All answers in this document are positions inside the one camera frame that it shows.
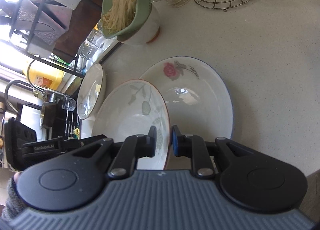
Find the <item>bottle label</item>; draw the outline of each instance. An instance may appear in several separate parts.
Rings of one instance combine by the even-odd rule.
[[[45,77],[37,76],[35,84],[40,87],[49,88],[52,84],[52,80]]]

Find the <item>screw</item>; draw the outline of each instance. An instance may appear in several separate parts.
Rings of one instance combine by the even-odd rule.
[[[213,170],[209,168],[201,168],[198,170],[199,176],[210,176],[213,174]]]
[[[127,171],[124,168],[115,168],[110,171],[112,176],[123,176]]]

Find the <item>gray knitted sleeve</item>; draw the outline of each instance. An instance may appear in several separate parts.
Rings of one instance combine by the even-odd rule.
[[[7,191],[9,197],[5,202],[5,208],[2,210],[1,218],[6,222],[10,222],[20,212],[22,212],[26,208],[26,206],[18,196],[16,184],[13,180],[13,177],[11,177],[8,182]]]

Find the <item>green container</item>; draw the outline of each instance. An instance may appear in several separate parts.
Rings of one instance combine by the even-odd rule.
[[[103,0],[101,18],[111,9],[111,7],[112,7],[112,0]],[[151,0],[137,0],[136,14],[131,24],[117,33],[109,33],[107,29],[105,29],[103,26],[102,27],[103,36],[106,39],[111,39],[118,35],[139,30],[148,19],[151,10],[152,10]]]

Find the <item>blue rim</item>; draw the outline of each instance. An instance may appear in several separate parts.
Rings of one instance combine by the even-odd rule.
[[[187,58],[192,58],[192,59],[199,60],[199,61],[203,62],[204,64],[208,65],[210,68],[212,68],[212,70],[219,76],[219,78],[221,79],[222,83],[224,84],[224,86],[225,86],[225,88],[226,88],[226,90],[227,90],[227,92],[228,92],[228,95],[229,95],[229,98],[230,98],[230,102],[231,102],[231,109],[232,109],[232,129],[231,129],[230,139],[232,139],[232,138],[233,138],[233,133],[234,133],[235,113],[234,113],[233,103],[232,103],[232,99],[231,99],[231,96],[230,96],[229,89],[228,89],[227,85],[225,84],[225,82],[223,81],[223,79],[222,79],[222,77],[220,76],[220,74],[219,74],[211,65],[209,65],[209,64],[206,63],[205,61],[200,60],[200,59],[195,58],[195,57],[190,57],[190,56],[173,56],[173,57],[170,57],[170,58],[167,58],[167,59],[164,59],[164,60],[169,60],[169,59],[176,58],[176,57],[187,57]],[[157,63],[153,64],[150,68],[152,68],[154,65],[157,65],[157,64],[160,63],[161,61],[158,61]]]

